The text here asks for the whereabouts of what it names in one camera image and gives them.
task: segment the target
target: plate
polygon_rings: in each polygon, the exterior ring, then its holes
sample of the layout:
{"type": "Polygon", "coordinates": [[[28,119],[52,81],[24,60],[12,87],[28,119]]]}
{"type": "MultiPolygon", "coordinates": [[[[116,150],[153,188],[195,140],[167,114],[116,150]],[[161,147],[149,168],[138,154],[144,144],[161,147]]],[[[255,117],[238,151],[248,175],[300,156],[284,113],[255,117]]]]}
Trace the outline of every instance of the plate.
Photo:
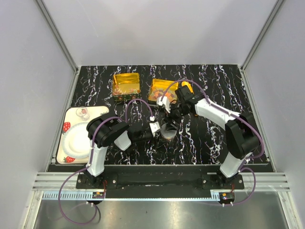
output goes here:
{"type": "Polygon", "coordinates": [[[62,149],[73,158],[85,158],[90,153],[90,139],[86,130],[88,122],[72,126],[63,136],[62,149]]]}

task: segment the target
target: strawberry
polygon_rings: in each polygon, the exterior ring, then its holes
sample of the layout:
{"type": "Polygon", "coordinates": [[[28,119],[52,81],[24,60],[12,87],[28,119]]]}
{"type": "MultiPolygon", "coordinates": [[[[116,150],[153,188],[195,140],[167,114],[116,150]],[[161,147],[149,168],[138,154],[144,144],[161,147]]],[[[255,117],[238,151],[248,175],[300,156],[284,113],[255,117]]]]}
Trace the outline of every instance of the strawberry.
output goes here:
{"type": "Polygon", "coordinates": [[[71,127],[71,123],[65,122],[62,127],[62,133],[65,134],[71,127]]]}
{"type": "Polygon", "coordinates": [[[73,157],[64,157],[63,158],[63,162],[64,163],[71,163],[71,162],[73,162],[75,160],[75,158],[73,158],[73,157]]]}

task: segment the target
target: black marble table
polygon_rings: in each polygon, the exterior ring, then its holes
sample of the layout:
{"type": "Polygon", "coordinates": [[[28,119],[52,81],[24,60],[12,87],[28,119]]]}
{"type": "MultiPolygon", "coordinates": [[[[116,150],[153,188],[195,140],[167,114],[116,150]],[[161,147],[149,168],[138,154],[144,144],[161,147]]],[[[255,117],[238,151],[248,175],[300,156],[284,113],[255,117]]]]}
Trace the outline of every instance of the black marble table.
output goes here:
{"type": "MultiPolygon", "coordinates": [[[[237,65],[132,65],[83,66],[76,84],[71,106],[109,107],[123,117],[127,103],[112,98],[112,77],[119,73],[139,73],[142,99],[147,101],[152,79],[190,79],[197,82],[217,104],[236,112],[252,112],[244,83],[237,65]]],[[[142,103],[133,103],[128,124],[135,129],[147,128],[149,111],[142,103]]],[[[161,122],[164,113],[154,110],[161,122]]],[[[126,155],[117,147],[108,150],[106,165],[191,165],[219,164],[228,153],[224,130],[203,117],[187,115],[178,135],[171,143],[156,146],[152,142],[137,143],[136,153],[126,155]]],[[[250,161],[266,164],[264,155],[250,161]]]]}

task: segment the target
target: yellow transparent box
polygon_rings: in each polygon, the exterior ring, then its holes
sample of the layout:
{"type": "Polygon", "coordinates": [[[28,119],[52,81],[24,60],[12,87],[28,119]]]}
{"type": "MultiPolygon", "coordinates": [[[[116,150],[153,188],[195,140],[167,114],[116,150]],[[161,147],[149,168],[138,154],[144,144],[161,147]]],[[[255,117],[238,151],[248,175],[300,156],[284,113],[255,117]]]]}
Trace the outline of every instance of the yellow transparent box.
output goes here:
{"type": "Polygon", "coordinates": [[[140,98],[140,74],[123,73],[113,75],[112,96],[116,101],[140,98]]]}
{"type": "MultiPolygon", "coordinates": [[[[164,94],[164,91],[171,85],[174,81],[171,80],[158,80],[153,79],[152,85],[149,90],[148,101],[151,103],[155,103],[157,98],[164,94]]],[[[170,89],[166,92],[165,96],[169,99],[170,102],[177,100],[177,95],[175,90],[179,87],[179,83],[175,83],[170,89]]]]}

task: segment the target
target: white panel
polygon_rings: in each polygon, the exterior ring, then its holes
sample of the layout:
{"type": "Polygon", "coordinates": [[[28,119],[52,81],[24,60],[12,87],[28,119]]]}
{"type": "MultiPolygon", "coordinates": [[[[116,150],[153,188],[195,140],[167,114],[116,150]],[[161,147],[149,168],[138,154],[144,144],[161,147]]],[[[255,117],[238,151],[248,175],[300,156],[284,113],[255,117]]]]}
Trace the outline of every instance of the white panel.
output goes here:
{"type": "Polygon", "coordinates": [[[305,225],[305,1],[286,1],[246,75],[271,145],[305,225]]]}
{"type": "Polygon", "coordinates": [[[44,0],[78,65],[242,64],[276,0],[44,0]]]}
{"type": "Polygon", "coordinates": [[[0,222],[16,229],[73,76],[33,0],[0,1],[0,222]]]}

